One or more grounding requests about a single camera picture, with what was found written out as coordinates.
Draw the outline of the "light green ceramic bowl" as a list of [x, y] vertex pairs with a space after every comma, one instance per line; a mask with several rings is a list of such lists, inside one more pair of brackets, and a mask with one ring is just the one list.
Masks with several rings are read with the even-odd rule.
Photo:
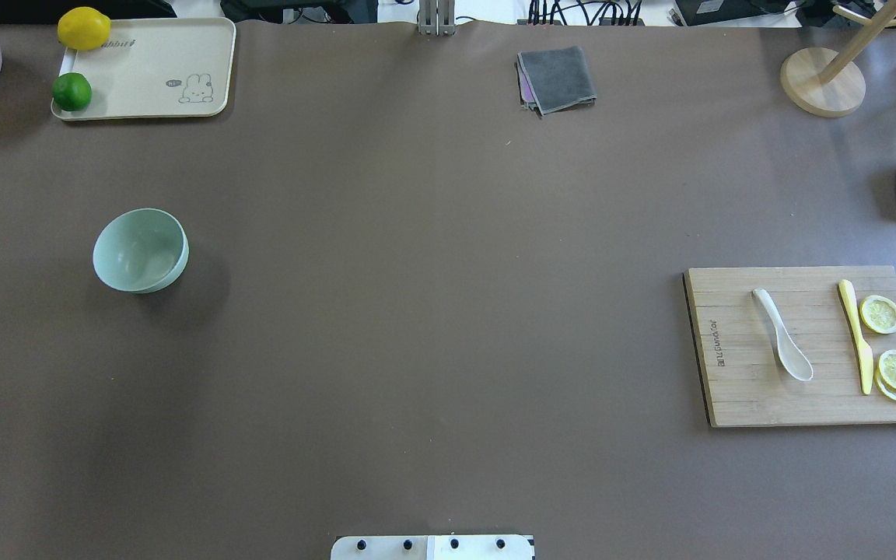
[[111, 289], [132, 294], [170, 287], [190, 256], [190, 244], [177, 217], [145, 207], [111, 220], [96, 238], [93, 269]]

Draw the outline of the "grey folded cloth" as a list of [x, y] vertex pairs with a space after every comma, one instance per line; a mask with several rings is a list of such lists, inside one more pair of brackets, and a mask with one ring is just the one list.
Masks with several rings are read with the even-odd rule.
[[540, 116], [593, 105], [597, 100], [586, 53], [580, 46], [519, 52], [516, 73], [520, 103]]

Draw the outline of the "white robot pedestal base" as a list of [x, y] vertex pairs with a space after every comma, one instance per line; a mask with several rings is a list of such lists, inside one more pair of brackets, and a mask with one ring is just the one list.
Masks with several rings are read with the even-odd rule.
[[345, 536], [331, 546], [331, 559], [534, 559], [533, 536], [522, 534], [430, 534]]

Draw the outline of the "wooden mug tree stand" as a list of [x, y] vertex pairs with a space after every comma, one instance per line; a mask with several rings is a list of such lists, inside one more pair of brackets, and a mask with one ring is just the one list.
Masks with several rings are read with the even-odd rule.
[[827, 118], [848, 116], [861, 106], [866, 82], [853, 60], [884, 29], [896, 27], [896, 1], [886, 1], [871, 17], [840, 5], [833, 12], [860, 25], [849, 45], [840, 52], [805, 47], [790, 54], [779, 71], [783, 92], [801, 110]]

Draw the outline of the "upper lemon slice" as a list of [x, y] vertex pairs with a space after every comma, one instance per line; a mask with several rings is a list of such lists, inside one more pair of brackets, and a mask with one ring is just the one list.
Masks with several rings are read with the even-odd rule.
[[865, 297], [858, 305], [860, 320], [871, 332], [893, 334], [896, 332], [896, 302], [881, 295]]

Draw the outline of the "aluminium frame post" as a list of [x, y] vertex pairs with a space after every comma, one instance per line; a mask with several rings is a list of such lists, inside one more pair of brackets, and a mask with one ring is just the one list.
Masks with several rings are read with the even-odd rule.
[[453, 36], [456, 33], [454, 0], [419, 0], [418, 32], [423, 36]]

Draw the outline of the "bamboo cutting board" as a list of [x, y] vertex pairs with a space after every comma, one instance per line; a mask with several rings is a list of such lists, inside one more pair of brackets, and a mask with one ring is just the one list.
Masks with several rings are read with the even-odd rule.
[[[691, 268], [684, 273], [709, 422], [715, 428], [896, 423], [896, 401], [862, 393], [856, 345], [837, 284], [896, 302], [884, 266]], [[775, 353], [764, 289], [814, 375], [794, 379]]]

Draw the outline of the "beige rabbit tray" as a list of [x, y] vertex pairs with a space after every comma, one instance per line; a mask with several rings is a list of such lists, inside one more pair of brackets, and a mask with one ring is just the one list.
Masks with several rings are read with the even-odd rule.
[[114, 20], [95, 50], [65, 50], [60, 74], [86, 77], [93, 96], [62, 121], [209, 117], [227, 106], [237, 29], [223, 17]]

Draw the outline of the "green lime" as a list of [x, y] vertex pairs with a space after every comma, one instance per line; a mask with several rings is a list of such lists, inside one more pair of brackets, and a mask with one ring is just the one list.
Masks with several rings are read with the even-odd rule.
[[58, 75], [52, 84], [52, 100], [63, 111], [85, 110], [93, 99], [93, 88], [81, 73]]

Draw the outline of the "bottom lemon slice underneath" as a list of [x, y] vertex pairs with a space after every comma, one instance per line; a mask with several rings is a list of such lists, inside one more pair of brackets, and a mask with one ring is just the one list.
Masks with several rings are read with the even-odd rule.
[[888, 385], [888, 383], [884, 382], [884, 378], [880, 373], [876, 373], [874, 376], [874, 380], [876, 386], [884, 394], [885, 397], [890, 398], [890, 400], [896, 401], [896, 387], [892, 387]]

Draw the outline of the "white ceramic spoon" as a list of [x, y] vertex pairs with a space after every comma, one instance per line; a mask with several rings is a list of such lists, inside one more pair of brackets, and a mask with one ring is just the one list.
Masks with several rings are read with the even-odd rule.
[[787, 330], [785, 321], [783, 321], [782, 315], [779, 312], [779, 308], [776, 307], [772, 295], [769, 294], [767, 290], [754, 289], [751, 291], [751, 296], [753, 296], [756, 301], [758, 301], [758, 304], [761, 305], [761, 308], [764, 309], [769, 322], [771, 322], [774, 327], [776, 358], [779, 359], [783, 369], [785, 369], [793, 379], [800, 380], [800, 382], [808, 382], [808, 380], [812, 380], [814, 378], [814, 368], [812, 368], [810, 361], [808, 361], [803, 351], [801, 351], [800, 348], [797, 347], [797, 344], [794, 343], [793, 337], [789, 330]]

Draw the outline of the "yellow plastic knife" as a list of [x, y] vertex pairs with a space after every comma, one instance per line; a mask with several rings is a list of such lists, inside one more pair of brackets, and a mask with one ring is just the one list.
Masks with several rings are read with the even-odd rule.
[[862, 320], [857, 306], [856, 287], [848, 279], [842, 279], [837, 283], [840, 298], [849, 322], [849, 330], [856, 347], [858, 361], [858, 375], [860, 390], [864, 396], [869, 396], [873, 387], [874, 358], [870, 345], [862, 334]]

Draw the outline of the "yellow lemon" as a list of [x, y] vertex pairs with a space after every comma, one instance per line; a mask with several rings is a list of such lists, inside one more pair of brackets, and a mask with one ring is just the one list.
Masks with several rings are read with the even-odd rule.
[[76, 51], [95, 50], [110, 38], [111, 18], [96, 8], [79, 6], [61, 15], [57, 37], [66, 47]]

